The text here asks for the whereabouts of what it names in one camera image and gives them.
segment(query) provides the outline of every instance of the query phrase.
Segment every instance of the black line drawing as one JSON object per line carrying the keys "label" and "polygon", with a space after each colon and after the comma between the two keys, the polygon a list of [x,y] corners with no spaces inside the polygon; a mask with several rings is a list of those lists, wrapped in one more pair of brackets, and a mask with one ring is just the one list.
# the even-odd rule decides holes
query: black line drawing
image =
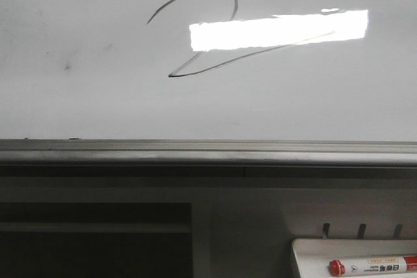
{"label": "black line drawing", "polygon": [[[164,3],[158,9],[156,9],[156,11],[154,12],[154,14],[147,21],[147,24],[149,24],[153,19],[155,19],[155,17],[161,11],[163,11],[164,8],[168,7],[169,5],[171,5],[172,3],[174,3],[175,1],[177,1],[177,0],[170,0],[170,1],[166,2],[166,3]],[[236,16],[237,11],[238,11],[238,0],[233,0],[233,2],[234,2],[233,12],[232,12],[232,15],[231,15],[229,21],[233,21],[235,19],[235,16]],[[231,59],[231,60],[228,60],[228,61],[224,61],[222,63],[216,64],[214,66],[210,66],[208,68],[204,68],[202,70],[198,70],[198,71],[191,72],[191,73],[179,74],[179,72],[183,71],[185,68],[187,68],[189,65],[191,65],[195,60],[197,60],[200,56],[202,56],[202,54],[206,53],[206,51],[200,51],[200,52],[197,52],[193,57],[189,58],[186,62],[184,62],[182,65],[180,65],[174,71],[172,71],[168,75],[168,77],[186,77],[186,76],[192,76],[192,75],[201,74],[201,73],[207,72],[209,70],[214,70],[216,68],[221,68],[223,66],[230,65],[230,64],[235,63],[237,61],[241,61],[243,59],[247,59],[249,57],[254,57],[256,55],[260,55],[260,54],[263,54],[263,53],[268,53],[268,52],[271,52],[271,51],[274,51],[274,50],[278,50],[278,49],[293,47],[293,46],[295,46],[295,45],[297,45],[297,44],[299,44],[301,42],[305,42],[305,41],[312,40],[312,39],[316,39],[316,38],[319,38],[319,37],[322,37],[322,36],[330,35],[332,33],[333,32],[326,33],[326,34],[323,34],[323,35],[319,35],[319,36],[316,36],[314,38],[307,38],[305,40],[301,40],[299,42],[295,42],[295,43],[292,43],[292,44],[287,44],[287,45],[281,45],[281,46],[274,46],[274,47],[271,47],[271,48],[266,48],[266,49],[263,49],[261,51],[256,51],[256,52],[253,52],[253,53],[248,53],[246,55],[242,55],[240,57],[237,57],[237,58],[234,58],[234,59]]]}

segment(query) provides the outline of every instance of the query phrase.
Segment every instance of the whiteboard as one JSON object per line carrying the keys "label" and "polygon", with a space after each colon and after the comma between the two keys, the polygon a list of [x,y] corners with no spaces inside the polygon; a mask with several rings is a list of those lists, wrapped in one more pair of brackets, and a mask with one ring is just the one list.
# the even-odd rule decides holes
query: whiteboard
{"label": "whiteboard", "polygon": [[[0,138],[417,140],[416,0],[176,0],[148,23],[169,1],[0,0]],[[169,77],[198,54],[190,25],[335,9],[367,11],[363,38]]]}

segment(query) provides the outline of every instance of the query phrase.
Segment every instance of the marker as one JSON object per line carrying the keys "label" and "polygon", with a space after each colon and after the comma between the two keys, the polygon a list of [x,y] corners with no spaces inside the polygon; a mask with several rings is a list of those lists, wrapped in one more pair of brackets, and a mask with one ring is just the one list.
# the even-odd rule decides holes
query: marker
{"label": "marker", "polygon": [[328,269],[333,277],[405,273],[417,271],[417,256],[341,258],[331,261]]}

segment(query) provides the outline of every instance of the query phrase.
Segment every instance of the metal ledge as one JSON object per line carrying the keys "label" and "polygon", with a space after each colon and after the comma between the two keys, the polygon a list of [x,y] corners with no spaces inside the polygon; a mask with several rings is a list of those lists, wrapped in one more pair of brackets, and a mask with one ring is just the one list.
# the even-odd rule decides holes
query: metal ledge
{"label": "metal ledge", "polygon": [[417,143],[0,140],[0,164],[221,164],[417,167]]}

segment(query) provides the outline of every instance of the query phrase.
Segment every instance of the whiteboard tray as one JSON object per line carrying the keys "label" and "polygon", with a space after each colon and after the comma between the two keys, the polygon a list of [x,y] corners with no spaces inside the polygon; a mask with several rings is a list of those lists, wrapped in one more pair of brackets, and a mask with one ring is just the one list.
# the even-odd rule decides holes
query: whiteboard tray
{"label": "whiteboard tray", "polygon": [[[372,255],[413,255],[417,240],[329,240],[296,239],[293,241],[293,270],[295,277],[331,277],[328,263],[335,258]],[[416,278],[417,273],[399,273],[360,277]]]}

